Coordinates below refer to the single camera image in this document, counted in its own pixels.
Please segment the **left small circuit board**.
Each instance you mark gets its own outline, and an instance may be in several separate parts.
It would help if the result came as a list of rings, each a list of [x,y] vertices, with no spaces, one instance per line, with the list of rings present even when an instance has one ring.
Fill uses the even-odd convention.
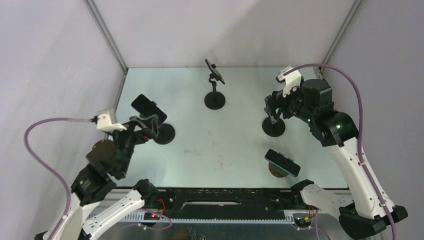
[[[143,215],[144,221],[159,221],[161,216],[156,213],[145,212]]]

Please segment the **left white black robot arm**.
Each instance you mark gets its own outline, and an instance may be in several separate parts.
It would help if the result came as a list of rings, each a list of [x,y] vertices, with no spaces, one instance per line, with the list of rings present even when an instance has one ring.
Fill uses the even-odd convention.
[[[97,240],[131,212],[153,208],[158,202],[158,189],[148,179],[141,179],[122,199],[99,214],[89,216],[116,187],[114,179],[126,177],[135,146],[155,139],[159,127],[155,115],[132,116],[120,124],[105,112],[90,121],[112,139],[100,140],[92,147],[86,155],[88,164],[72,185],[66,187],[64,213],[49,230],[36,234],[36,240]]]

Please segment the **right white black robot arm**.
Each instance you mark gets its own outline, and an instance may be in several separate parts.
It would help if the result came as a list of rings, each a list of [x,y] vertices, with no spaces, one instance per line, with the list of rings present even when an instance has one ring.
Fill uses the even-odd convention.
[[[396,205],[376,180],[359,145],[359,130],[347,113],[335,110],[332,88],[325,80],[302,79],[264,101],[272,125],[291,117],[308,124],[311,134],[331,153],[351,192],[350,198],[343,198],[306,179],[291,188],[295,208],[311,205],[325,211],[355,240],[377,235],[407,218],[406,208]]]

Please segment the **right black phone stand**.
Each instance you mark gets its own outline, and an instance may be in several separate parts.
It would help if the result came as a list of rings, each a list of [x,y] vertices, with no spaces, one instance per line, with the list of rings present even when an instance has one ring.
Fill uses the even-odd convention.
[[[282,114],[279,113],[277,117],[277,121],[272,123],[270,117],[267,116],[261,124],[263,132],[270,137],[280,137],[286,131],[286,124],[282,119]]]

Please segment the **right small circuit board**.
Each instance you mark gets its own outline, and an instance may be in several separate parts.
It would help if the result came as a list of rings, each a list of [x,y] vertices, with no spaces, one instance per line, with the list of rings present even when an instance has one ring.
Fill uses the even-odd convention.
[[[313,220],[312,217],[298,217],[294,219],[294,226],[299,230],[310,230]]]

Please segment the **black front mounting rail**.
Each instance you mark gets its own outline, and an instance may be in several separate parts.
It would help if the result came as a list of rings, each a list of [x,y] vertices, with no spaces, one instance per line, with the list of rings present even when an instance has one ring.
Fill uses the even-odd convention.
[[[172,220],[279,221],[289,211],[306,212],[315,207],[285,188],[186,188],[160,187],[145,206]]]

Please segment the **small circuit board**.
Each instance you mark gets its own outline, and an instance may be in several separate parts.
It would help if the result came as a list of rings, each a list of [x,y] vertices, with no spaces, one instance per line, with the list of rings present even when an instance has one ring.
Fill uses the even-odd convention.
[[[156,213],[145,212],[143,215],[144,221],[159,221],[161,216]]]
[[[294,219],[294,226],[299,230],[310,230],[313,220],[312,217],[298,217]]]

